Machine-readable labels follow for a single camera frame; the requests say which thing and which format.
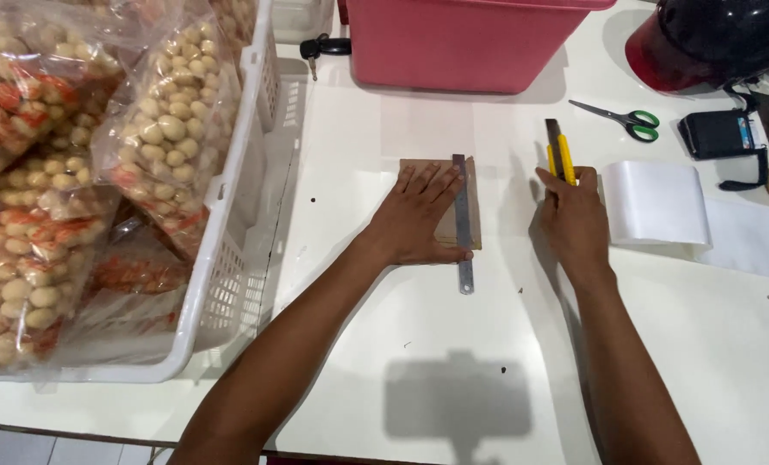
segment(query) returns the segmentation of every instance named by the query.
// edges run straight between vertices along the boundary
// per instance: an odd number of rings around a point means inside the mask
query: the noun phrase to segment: black wallet
[[[769,174],[766,146],[757,147],[749,124],[748,113],[754,105],[746,96],[743,99],[747,101],[746,110],[691,113],[677,125],[686,149],[695,160],[757,156],[757,183],[724,181],[719,185],[722,190],[754,189],[766,184]]]

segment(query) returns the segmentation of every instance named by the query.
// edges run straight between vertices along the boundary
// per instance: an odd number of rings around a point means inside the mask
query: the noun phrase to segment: right hand
[[[569,185],[542,168],[547,188],[542,229],[574,287],[613,277],[608,265],[608,217],[597,192],[597,171],[575,166],[579,185]]]

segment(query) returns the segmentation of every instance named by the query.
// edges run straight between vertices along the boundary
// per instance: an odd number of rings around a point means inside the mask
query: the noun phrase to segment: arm
[[[608,265],[608,220],[597,173],[577,167],[579,186],[537,168],[548,188],[542,227],[579,302],[591,403],[611,465],[699,465],[677,409],[643,346]]]
[[[433,237],[464,183],[431,165],[408,167],[379,211],[332,265],[271,322],[212,387],[189,421],[171,465],[257,463],[269,436],[293,410],[352,309],[389,265],[452,263],[471,251]]]

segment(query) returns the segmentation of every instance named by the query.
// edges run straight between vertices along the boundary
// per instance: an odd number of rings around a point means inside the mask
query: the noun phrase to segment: left hand
[[[464,176],[456,165],[431,183],[439,169],[439,163],[430,164],[414,180],[411,178],[415,166],[402,170],[379,211],[358,235],[385,265],[456,263],[473,258],[472,251],[446,248],[433,235],[464,184]]]

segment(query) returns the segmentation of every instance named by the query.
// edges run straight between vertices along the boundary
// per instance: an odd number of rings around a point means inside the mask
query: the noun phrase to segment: brown cardboard piece
[[[445,174],[445,171],[453,166],[452,160],[413,160],[402,158],[399,161],[399,169],[403,170],[405,166],[412,164],[416,166],[416,172],[413,174],[415,179],[422,171],[433,162],[441,163],[439,172],[434,176],[436,178]],[[482,227],[479,224],[479,197],[476,195],[476,164],[473,163],[473,157],[469,156],[464,161],[464,170],[468,182],[468,213],[470,214],[470,248],[472,250],[482,250]],[[455,207],[451,205],[441,217],[439,226],[436,227],[436,239],[444,246],[456,245],[456,212]]]

